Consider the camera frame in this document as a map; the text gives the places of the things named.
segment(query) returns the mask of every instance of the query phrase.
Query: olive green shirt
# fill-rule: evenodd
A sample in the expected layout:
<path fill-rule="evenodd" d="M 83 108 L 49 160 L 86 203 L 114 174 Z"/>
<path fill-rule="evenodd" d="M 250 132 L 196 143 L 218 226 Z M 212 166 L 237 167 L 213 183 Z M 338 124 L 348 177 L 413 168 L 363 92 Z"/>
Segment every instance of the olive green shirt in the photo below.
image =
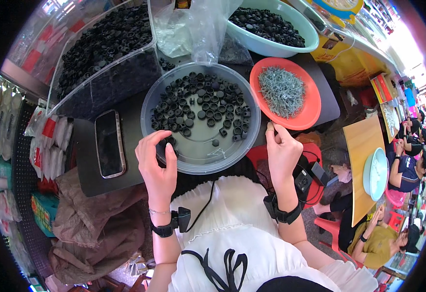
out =
<path fill-rule="evenodd" d="M 369 222 L 361 224 L 354 235 L 353 242 L 348 247 L 348 254 L 352 254 L 354 248 L 356 247 L 359 237 L 366 230 L 366 226 L 369 225 Z M 364 261 L 364 266 L 369 269 L 377 270 L 381 266 L 385 265 L 387 261 L 390 260 L 390 240 L 397 239 L 398 232 L 393 230 L 390 226 L 387 228 L 382 226 L 375 226 L 370 237 L 364 243 L 362 252 L 367 253 L 367 256 Z"/>

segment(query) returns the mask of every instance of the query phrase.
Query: pile of screws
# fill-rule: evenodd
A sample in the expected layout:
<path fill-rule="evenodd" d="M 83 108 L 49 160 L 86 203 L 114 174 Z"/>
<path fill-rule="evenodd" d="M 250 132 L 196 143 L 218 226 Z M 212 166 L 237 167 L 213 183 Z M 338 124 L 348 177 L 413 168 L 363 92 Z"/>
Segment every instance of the pile of screws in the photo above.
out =
<path fill-rule="evenodd" d="M 270 10 L 239 7 L 234 11 L 229 21 L 235 25 L 278 44 L 296 48 L 305 48 L 306 41 L 289 21 Z"/>
<path fill-rule="evenodd" d="M 56 89 L 59 100 L 113 61 L 148 45 L 152 38 L 147 4 L 112 11 L 62 55 L 64 65 Z"/>
<path fill-rule="evenodd" d="M 260 92 L 270 111 L 286 119 L 294 118 L 304 105 L 304 82 L 279 66 L 262 69 L 263 72 L 258 75 Z"/>
<path fill-rule="evenodd" d="M 170 130 L 188 138 L 192 135 L 191 128 L 197 117 L 206 120 L 210 128 L 222 122 L 219 134 L 223 138 L 231 128 L 234 142 L 247 138 L 250 108 L 245 104 L 243 92 L 237 83 L 229 83 L 216 74 L 190 72 L 182 79 L 173 80 L 160 98 L 156 108 L 152 109 L 151 127 L 155 131 Z M 197 106 L 201 110 L 195 114 L 191 107 Z M 167 142 L 173 146 L 176 144 L 174 137 L 168 137 L 160 145 L 165 146 Z M 211 142 L 214 147 L 220 144 L 218 139 Z"/>
<path fill-rule="evenodd" d="M 163 68 L 164 71 L 171 71 L 176 67 L 173 63 L 170 63 L 169 61 L 164 60 L 164 58 L 159 58 L 159 65 L 161 68 Z"/>

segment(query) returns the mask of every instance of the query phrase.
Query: clear plastic bin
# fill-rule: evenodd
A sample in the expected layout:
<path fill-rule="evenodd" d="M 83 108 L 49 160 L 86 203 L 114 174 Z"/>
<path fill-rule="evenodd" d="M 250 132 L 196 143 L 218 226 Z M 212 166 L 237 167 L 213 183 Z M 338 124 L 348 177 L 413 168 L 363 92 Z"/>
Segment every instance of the clear plastic bin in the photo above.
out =
<path fill-rule="evenodd" d="M 246 155 L 254 145 L 260 129 L 261 111 L 256 97 L 252 94 L 250 84 L 233 69 L 219 64 L 202 66 L 195 63 L 188 63 L 164 74 L 151 87 L 143 102 L 140 114 L 141 132 L 144 137 L 154 132 L 151 127 L 152 109 L 161 100 L 160 94 L 166 91 L 166 86 L 170 85 L 172 81 L 181 79 L 183 76 L 188 76 L 190 72 L 203 73 L 204 75 L 216 74 L 218 78 L 223 78 L 230 83 L 237 83 L 243 92 L 245 104 L 250 107 L 248 136 L 245 140 L 233 142 L 234 126 L 227 130 L 228 135 L 226 137 L 222 137 L 219 133 L 219 129 L 223 127 L 223 121 L 225 120 L 224 115 L 221 121 L 216 122 L 216 125 L 210 128 L 207 126 L 206 120 L 198 119 L 197 113 L 202 110 L 201 106 L 196 102 L 198 95 L 195 93 L 187 98 L 187 101 L 191 97 L 194 99 L 194 104 L 190 105 L 190 107 L 196 116 L 193 119 L 194 126 L 191 128 L 192 135 L 190 137 L 183 137 L 180 132 L 172 134 L 177 141 L 175 149 L 179 153 L 177 170 L 196 175 L 219 172 L 234 165 L 234 163 Z M 219 140 L 219 146 L 213 146 L 213 139 Z M 160 161 L 166 163 L 164 149 L 160 145 L 157 146 L 157 157 Z"/>
<path fill-rule="evenodd" d="M 152 41 L 139 50 L 133 51 L 105 66 L 83 81 L 62 100 L 59 100 L 57 89 L 59 78 L 64 69 L 62 56 L 74 46 L 84 31 L 92 28 L 96 22 L 102 20 L 107 14 L 112 11 L 118 11 L 121 8 L 137 7 L 143 3 L 148 3 Z M 73 38 L 67 41 L 52 78 L 51 90 L 47 98 L 46 114 L 91 120 L 112 105 L 150 88 L 161 74 L 162 70 L 158 63 L 150 0 L 129 0 L 91 20 Z"/>

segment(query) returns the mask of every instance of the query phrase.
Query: orange plate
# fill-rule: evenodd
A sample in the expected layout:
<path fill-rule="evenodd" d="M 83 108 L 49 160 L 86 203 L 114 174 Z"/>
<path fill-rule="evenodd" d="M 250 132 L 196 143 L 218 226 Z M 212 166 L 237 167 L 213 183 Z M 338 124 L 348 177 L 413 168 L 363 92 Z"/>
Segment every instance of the orange plate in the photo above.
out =
<path fill-rule="evenodd" d="M 263 98 L 260 83 L 258 82 L 258 75 L 263 72 L 262 67 L 279 66 L 288 72 L 292 72 L 296 77 L 300 77 L 306 85 L 306 93 L 304 97 L 304 105 L 302 111 L 294 118 L 283 118 L 272 113 L 268 107 L 267 102 Z M 314 80 L 310 75 L 299 65 L 287 59 L 269 57 L 260 60 L 255 64 L 250 73 L 250 86 L 252 92 L 256 95 L 258 105 L 264 114 L 275 123 L 284 126 L 291 130 L 305 130 L 312 127 L 320 116 L 322 108 L 319 89 L 315 85 Z"/>

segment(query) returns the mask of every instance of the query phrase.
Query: white blouse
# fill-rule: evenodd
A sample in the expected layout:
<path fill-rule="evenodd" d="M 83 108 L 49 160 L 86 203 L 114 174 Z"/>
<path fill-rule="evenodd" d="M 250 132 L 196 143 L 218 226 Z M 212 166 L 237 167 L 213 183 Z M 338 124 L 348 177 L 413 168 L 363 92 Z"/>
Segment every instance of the white blouse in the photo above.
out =
<path fill-rule="evenodd" d="M 176 198 L 171 210 L 185 207 L 191 210 L 193 223 L 210 197 L 212 182 L 197 186 Z M 282 240 L 278 225 L 271 219 L 263 204 L 266 190 L 245 177 L 221 177 L 215 182 L 213 198 L 194 227 L 186 233 L 176 229 L 182 250 L 192 250 L 201 257 L 207 248 L 208 265 L 224 282 L 227 281 L 223 256 L 235 250 L 232 263 L 239 254 L 246 254 L 248 265 L 240 292 L 256 292 L 275 277 L 297 276 L 318 283 L 332 291 L 372 292 L 377 280 L 364 267 L 357 269 L 350 263 L 335 260 L 316 270 L 307 265 L 301 252 Z M 239 287 L 242 265 L 234 272 Z M 207 278 L 200 261 L 191 254 L 180 255 L 177 270 L 172 274 L 169 291 L 216 292 Z"/>

